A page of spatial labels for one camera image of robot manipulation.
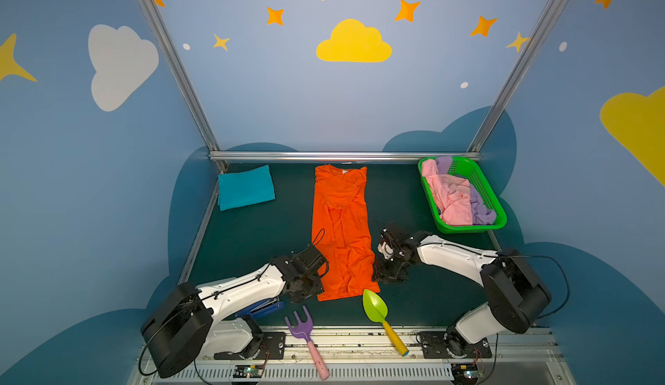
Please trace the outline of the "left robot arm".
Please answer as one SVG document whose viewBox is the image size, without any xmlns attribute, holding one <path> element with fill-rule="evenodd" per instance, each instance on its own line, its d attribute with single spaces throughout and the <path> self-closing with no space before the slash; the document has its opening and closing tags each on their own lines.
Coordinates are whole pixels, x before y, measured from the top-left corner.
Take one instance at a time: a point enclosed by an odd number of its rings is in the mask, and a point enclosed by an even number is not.
<svg viewBox="0 0 665 385">
<path fill-rule="evenodd" d="M 270 260 L 254 272 L 195 286 L 175 288 L 144 322 L 144 350 L 155 365 L 153 374 L 175 376 L 194 361 L 217 354 L 244 359 L 260 351 L 265 334 L 242 310 L 286 294 L 293 303 L 323 293 L 329 263 L 315 247 Z"/>
</svg>

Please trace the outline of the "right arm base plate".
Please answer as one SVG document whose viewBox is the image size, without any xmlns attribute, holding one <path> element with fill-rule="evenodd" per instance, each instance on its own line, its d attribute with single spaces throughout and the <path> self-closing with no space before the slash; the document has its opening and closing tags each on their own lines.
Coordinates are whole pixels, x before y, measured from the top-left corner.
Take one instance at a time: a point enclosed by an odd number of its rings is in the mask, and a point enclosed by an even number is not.
<svg viewBox="0 0 665 385">
<path fill-rule="evenodd" d="M 416 334 L 416 340 L 421 346 L 426 359 L 475 359 L 476 357 L 493 357 L 490 344 L 486 339 L 471 344 L 456 333 L 449 333 L 448 331 L 420 331 Z"/>
</svg>

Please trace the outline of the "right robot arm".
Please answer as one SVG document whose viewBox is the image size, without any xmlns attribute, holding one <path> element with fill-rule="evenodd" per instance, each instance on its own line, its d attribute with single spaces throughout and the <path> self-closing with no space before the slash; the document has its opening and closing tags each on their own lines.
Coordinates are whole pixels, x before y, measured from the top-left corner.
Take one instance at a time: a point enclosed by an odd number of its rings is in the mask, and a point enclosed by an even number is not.
<svg viewBox="0 0 665 385">
<path fill-rule="evenodd" d="M 444 341 L 461 356 L 468 348 L 502 331 L 523 334 L 552 302 L 545 282 L 516 249 L 489 251 L 464 246 L 426 231 L 408 235 L 394 227 L 380 232 L 373 278 L 402 283 L 408 269 L 422 264 L 454 272 L 482 287 L 486 302 L 448 327 Z"/>
</svg>

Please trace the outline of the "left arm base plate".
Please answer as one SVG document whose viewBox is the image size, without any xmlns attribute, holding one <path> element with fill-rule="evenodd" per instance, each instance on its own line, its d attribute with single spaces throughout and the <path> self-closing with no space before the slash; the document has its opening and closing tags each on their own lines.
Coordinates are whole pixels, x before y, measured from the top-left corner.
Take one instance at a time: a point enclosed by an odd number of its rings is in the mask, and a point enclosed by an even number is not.
<svg viewBox="0 0 665 385">
<path fill-rule="evenodd" d="M 215 360 L 282 360 L 284 357 L 286 334 L 265 332 L 253 338 L 239 353 L 219 352 Z"/>
</svg>

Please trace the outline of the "orange t shirt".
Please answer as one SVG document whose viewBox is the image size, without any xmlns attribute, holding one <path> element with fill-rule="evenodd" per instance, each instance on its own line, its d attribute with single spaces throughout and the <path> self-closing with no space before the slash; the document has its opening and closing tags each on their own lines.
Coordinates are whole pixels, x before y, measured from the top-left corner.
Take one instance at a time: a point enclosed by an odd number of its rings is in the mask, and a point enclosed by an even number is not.
<svg viewBox="0 0 665 385">
<path fill-rule="evenodd" d="M 380 292 L 372 280 L 375 254 L 369 229 L 365 188 L 367 169 L 332 165 L 315 169 L 312 236 L 329 263 L 320 302 Z"/>
</svg>

